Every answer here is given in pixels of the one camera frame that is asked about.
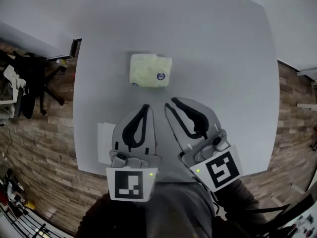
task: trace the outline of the table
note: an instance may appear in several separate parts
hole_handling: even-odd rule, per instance
[[[237,146],[244,174],[267,169],[279,111],[279,77],[264,9],[250,0],[89,0],[74,90],[78,168],[100,175],[97,124],[117,124],[143,103],[155,112],[159,179],[190,181],[164,116],[171,97],[212,108]],[[129,84],[132,54],[171,57],[169,86]]]

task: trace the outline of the sheet of paper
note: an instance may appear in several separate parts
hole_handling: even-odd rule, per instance
[[[111,164],[109,151],[112,149],[112,134],[115,124],[102,123],[98,124],[98,162]]]

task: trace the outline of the round blue logo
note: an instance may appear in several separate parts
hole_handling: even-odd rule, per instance
[[[158,73],[157,78],[158,80],[163,80],[165,79],[166,75],[164,73]]]

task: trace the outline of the black and white square marker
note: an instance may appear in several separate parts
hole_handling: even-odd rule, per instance
[[[143,172],[115,171],[114,196],[116,198],[143,199]]]
[[[207,162],[206,167],[216,189],[240,175],[230,151]]]

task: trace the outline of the gray shirt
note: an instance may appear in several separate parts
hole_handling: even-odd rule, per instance
[[[211,238],[211,195],[198,183],[157,183],[145,210],[149,238]]]

